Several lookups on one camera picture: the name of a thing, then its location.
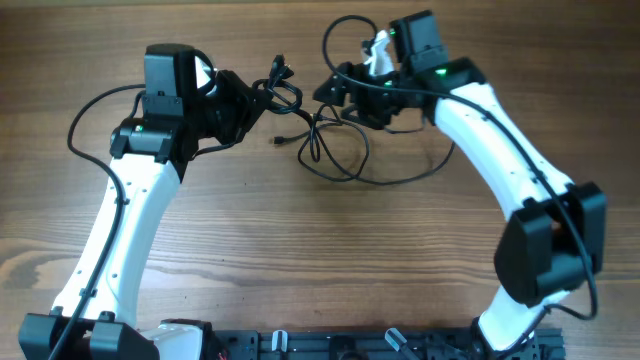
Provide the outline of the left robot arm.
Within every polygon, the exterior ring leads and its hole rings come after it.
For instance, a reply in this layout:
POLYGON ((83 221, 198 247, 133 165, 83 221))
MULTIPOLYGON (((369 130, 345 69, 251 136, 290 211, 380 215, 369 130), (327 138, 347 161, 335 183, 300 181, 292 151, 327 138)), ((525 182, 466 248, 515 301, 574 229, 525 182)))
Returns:
POLYGON ((110 140, 106 192, 81 257, 48 314, 28 314, 18 341, 28 359, 215 359, 206 321, 136 327, 142 275, 159 223, 204 138, 240 143, 271 95, 215 68, 198 49, 154 44, 130 115, 110 140))

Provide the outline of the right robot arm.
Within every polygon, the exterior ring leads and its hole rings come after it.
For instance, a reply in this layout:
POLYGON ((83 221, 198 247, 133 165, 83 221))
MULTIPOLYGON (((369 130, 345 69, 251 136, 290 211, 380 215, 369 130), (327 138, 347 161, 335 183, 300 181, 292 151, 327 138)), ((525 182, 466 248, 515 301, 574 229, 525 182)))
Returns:
POLYGON ((451 59, 434 14, 392 21, 362 43, 363 60, 331 66, 314 99, 343 119, 386 129, 415 108, 461 149, 494 194, 506 220, 494 254, 500 286, 471 328, 468 355, 503 359, 538 341, 536 329, 576 289, 597 290, 607 200, 578 185, 529 142, 468 58, 451 59))

